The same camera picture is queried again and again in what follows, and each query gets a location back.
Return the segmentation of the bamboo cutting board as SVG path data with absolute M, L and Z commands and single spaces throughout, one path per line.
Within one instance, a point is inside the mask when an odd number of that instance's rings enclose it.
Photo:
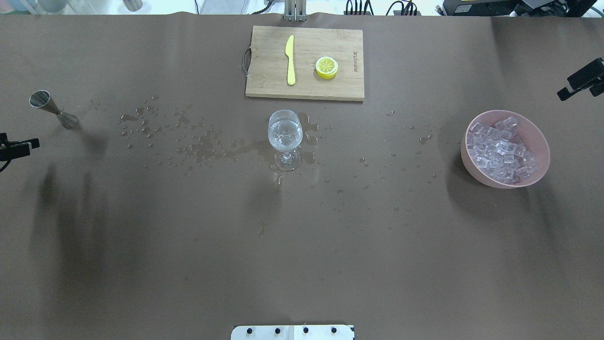
M 285 43 L 294 35 L 296 83 L 286 81 Z M 256 25 L 251 32 L 248 97 L 362 102 L 365 100 L 364 33 L 354 29 Z M 321 79 L 315 62 L 330 56 L 339 64 L 334 79 Z

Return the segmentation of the aluminium frame post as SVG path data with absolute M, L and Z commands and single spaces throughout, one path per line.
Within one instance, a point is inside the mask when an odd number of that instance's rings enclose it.
M 285 0 L 284 20 L 288 22 L 305 22 L 308 19 L 306 0 Z

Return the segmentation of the steel jigger cup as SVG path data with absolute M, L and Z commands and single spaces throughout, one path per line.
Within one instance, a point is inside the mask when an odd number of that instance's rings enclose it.
M 73 129 L 78 126 L 78 118 L 61 110 L 47 90 L 39 90 L 30 95 L 29 104 L 33 108 L 54 114 L 65 129 Z

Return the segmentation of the pink bowl of ice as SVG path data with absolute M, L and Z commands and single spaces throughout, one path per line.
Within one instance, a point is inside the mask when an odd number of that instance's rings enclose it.
M 460 150 L 466 170 L 488 187 L 528 187 L 541 180 L 550 166 L 545 136 L 529 119 L 509 110 L 476 116 Z

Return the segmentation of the yellow lemon slice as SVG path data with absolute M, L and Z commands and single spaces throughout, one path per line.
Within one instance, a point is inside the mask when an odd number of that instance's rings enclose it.
M 338 62 L 330 56 L 323 56 L 315 62 L 315 73 L 321 79 L 334 79 L 338 71 Z

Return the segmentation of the clear wine glass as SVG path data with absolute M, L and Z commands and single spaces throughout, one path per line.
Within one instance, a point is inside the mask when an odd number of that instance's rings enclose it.
M 275 162 L 279 169 L 292 171 L 301 163 L 297 149 L 302 142 L 302 125 L 292 110 L 277 110 L 268 123 L 268 140 L 276 151 Z

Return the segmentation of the yellow plastic knife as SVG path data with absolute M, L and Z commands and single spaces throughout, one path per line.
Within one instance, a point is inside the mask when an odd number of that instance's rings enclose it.
M 293 86 L 296 83 L 295 61 L 294 61 L 294 43 L 295 43 L 295 36 L 290 35 L 285 43 L 285 56 L 287 56 L 286 81 L 289 86 Z

